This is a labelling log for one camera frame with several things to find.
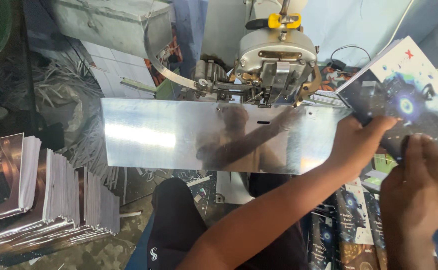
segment blue glowing eye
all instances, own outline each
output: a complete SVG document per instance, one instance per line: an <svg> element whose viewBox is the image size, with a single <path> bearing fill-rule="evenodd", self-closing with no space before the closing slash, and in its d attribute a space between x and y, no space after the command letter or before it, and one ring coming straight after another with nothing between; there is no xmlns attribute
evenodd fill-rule
<svg viewBox="0 0 438 270"><path fill-rule="evenodd" d="M413 103L409 101L407 98L402 98L399 100L399 106L401 107L401 110L405 114L412 114L414 110Z"/></svg>

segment white logo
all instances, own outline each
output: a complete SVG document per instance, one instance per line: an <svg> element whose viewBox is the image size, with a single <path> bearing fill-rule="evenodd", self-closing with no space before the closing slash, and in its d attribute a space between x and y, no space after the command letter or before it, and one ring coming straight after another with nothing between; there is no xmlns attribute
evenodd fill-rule
<svg viewBox="0 0 438 270"><path fill-rule="evenodd" d="M153 248L151 249L151 256L152 256L152 261L157 260L157 254L154 253L154 251L157 251L157 248Z"/></svg>

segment black pants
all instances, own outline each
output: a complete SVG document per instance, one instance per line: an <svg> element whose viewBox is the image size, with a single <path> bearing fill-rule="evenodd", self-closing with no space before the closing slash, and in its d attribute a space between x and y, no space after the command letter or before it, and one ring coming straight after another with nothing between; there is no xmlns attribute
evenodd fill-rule
<svg viewBox="0 0 438 270"><path fill-rule="evenodd" d="M285 175L252 174L249 190L257 197L286 181ZM152 270L173 270L207 227L194 205L189 188L178 178L165 180L156 187L152 206L155 218L147 243L147 266ZM308 269L299 222L238 269Z"/></svg>

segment stainless steel plate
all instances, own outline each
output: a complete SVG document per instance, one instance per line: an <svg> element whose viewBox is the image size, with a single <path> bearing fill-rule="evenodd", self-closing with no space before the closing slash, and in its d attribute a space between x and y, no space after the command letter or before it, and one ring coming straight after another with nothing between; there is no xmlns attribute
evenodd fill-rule
<svg viewBox="0 0 438 270"><path fill-rule="evenodd" d="M303 174L329 156L344 107L102 98L109 166Z"/></svg>

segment red x logo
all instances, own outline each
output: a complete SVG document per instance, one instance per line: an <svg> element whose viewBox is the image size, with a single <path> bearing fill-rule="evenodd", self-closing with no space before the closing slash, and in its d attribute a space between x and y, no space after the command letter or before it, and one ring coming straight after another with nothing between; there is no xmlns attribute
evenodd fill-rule
<svg viewBox="0 0 438 270"><path fill-rule="evenodd" d="M405 52L405 54L407 54L409 56L409 59L411 59L411 57L414 56L410 50L407 50L407 52Z"/></svg>

